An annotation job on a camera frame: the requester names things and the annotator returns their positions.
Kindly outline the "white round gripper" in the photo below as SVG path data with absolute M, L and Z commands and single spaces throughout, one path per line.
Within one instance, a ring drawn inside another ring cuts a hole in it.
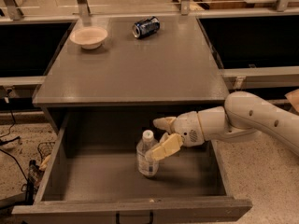
M 153 125 L 167 133 L 163 134 L 158 144 L 146 152 L 147 161 L 163 160 L 180 151 L 182 145 L 194 147 L 205 143 L 199 117 L 195 111 L 177 117 L 158 118 L 153 121 Z

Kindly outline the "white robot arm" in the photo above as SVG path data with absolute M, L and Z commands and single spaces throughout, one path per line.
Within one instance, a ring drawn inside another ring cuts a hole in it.
M 229 94 L 223 106 L 155 119 L 153 124 L 165 134 L 146 152 L 148 161 L 163 160 L 182 147 L 200 146 L 210 140 L 242 142 L 260 133 L 276 137 L 299 154 L 299 116 L 245 91 Z

